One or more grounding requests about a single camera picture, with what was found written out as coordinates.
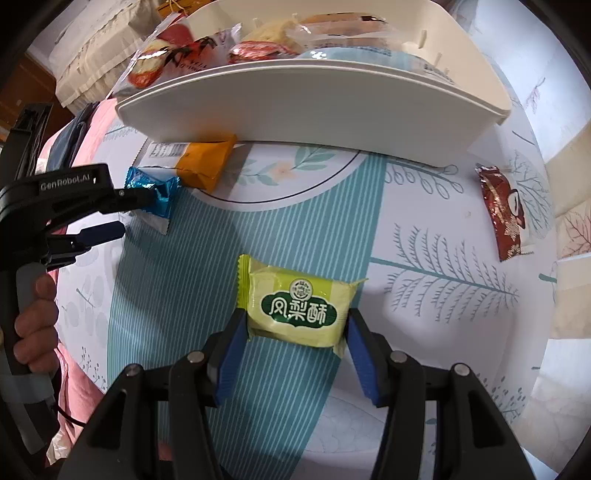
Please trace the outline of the person left hand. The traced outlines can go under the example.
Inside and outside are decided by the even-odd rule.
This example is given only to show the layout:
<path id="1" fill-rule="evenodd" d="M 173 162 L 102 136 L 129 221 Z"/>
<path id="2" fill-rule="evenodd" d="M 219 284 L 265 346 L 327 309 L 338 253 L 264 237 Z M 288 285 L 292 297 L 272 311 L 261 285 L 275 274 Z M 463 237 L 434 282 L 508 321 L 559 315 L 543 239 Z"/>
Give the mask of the person left hand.
<path id="1" fill-rule="evenodd" d="M 53 376 L 59 368 L 55 353 L 58 345 L 55 296 L 53 278 L 48 274 L 40 276 L 35 282 L 34 301 L 15 321 L 15 332 L 20 340 L 14 346 L 14 357 L 32 373 Z"/>

